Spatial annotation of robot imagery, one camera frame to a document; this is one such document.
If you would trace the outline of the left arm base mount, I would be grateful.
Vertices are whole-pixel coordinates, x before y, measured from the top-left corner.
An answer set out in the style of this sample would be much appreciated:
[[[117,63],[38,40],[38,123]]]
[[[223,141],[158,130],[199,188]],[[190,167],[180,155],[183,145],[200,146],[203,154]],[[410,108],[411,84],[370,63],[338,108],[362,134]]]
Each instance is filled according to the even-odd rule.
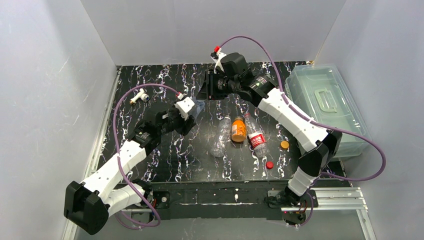
[[[170,207],[170,193],[168,191],[151,192],[147,196],[147,200],[157,212]],[[135,221],[146,225],[153,225],[158,222],[155,213],[143,201],[132,205],[128,215]]]

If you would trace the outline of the red bottle cap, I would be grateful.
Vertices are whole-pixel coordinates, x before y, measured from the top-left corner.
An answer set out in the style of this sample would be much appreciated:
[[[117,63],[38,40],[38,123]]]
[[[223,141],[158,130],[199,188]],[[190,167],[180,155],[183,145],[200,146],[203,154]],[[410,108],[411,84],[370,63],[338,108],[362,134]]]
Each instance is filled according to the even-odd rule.
[[[267,161],[265,163],[265,167],[266,167],[267,170],[271,170],[271,169],[274,168],[274,163],[272,161]]]

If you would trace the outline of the orange bottle cap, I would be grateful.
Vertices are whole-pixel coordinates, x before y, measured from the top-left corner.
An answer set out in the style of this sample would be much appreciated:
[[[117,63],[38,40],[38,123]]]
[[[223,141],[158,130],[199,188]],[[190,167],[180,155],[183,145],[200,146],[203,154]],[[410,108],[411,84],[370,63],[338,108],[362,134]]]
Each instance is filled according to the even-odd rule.
[[[288,142],[288,141],[283,140],[283,141],[281,141],[280,146],[281,146],[281,148],[282,148],[282,149],[287,150],[287,149],[289,149],[290,144],[289,144],[289,142]]]

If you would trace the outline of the clear plastic storage box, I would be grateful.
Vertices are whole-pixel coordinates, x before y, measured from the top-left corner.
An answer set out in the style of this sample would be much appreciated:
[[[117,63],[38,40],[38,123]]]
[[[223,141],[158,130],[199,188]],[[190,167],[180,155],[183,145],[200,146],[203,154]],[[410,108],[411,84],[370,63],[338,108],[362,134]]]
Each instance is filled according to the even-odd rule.
[[[370,139],[360,111],[335,65],[295,66],[285,80],[285,91],[316,122]]]

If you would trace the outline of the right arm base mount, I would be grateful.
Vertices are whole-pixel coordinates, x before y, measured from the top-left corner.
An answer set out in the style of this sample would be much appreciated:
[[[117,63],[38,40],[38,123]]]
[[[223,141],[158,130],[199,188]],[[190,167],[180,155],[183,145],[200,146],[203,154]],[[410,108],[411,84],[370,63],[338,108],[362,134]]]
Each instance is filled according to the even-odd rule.
[[[302,196],[287,194],[284,190],[269,190],[264,202],[268,207],[280,209],[286,226],[300,228],[312,217],[315,208],[319,206],[316,192],[306,191]]]

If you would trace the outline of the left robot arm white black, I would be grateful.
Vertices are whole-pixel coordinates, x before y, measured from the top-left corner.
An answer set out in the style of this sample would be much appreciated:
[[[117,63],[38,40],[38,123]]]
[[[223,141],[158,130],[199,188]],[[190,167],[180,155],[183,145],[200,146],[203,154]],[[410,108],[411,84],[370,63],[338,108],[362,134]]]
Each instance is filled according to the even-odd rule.
[[[183,110],[174,105],[156,114],[155,122],[141,120],[120,150],[95,173],[65,190],[64,216],[90,235],[98,233],[109,217],[130,205],[142,202],[151,186],[134,180],[116,188],[127,173],[142,162],[161,143],[163,135],[176,131],[185,136],[196,124],[196,106]]]

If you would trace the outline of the orange juice bottle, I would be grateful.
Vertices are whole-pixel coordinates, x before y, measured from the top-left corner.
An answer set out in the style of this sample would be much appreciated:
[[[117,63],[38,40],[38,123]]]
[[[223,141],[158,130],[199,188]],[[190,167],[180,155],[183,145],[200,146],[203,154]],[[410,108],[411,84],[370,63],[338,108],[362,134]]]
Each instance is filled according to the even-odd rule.
[[[247,137],[247,130],[244,118],[238,116],[231,126],[231,140],[235,143],[242,143]]]

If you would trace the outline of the white pipe fitting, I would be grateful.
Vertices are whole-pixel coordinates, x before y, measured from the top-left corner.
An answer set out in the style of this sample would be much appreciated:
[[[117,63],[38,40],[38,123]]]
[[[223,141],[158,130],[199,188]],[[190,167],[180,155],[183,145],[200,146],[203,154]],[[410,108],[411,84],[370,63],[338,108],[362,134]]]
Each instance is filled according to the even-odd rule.
[[[134,105],[137,103],[138,100],[141,100],[144,103],[150,100],[150,96],[147,94],[145,89],[140,88],[138,93],[133,98],[130,99],[129,103],[130,105]]]

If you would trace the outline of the clear blue-tinted bottle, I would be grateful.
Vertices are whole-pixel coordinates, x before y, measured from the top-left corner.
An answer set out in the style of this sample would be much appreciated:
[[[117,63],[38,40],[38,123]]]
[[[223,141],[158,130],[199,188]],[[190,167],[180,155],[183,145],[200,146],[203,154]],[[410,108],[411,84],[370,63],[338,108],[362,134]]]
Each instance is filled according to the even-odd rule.
[[[205,100],[203,99],[196,99],[195,97],[192,98],[192,101],[194,102],[194,107],[191,110],[191,115],[196,119],[199,114],[204,110],[205,108]]]

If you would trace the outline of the red label water bottle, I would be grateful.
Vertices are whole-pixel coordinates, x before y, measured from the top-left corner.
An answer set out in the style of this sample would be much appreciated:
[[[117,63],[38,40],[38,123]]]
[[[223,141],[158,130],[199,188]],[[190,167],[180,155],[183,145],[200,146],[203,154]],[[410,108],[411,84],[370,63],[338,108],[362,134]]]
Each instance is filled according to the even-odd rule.
[[[246,133],[251,146],[258,158],[263,158],[269,153],[269,147],[264,133],[258,122],[249,112],[244,114]]]

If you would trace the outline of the clear empty plastic bottle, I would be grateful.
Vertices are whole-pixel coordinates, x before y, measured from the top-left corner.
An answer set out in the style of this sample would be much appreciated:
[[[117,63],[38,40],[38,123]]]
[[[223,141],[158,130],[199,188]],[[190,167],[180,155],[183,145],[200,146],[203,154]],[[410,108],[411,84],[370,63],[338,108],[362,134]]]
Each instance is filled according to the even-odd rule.
[[[211,147],[211,155],[216,158],[221,158],[224,156],[226,144],[230,137],[231,132],[231,118],[229,115],[226,115],[218,124],[216,134],[214,137],[213,145]]]

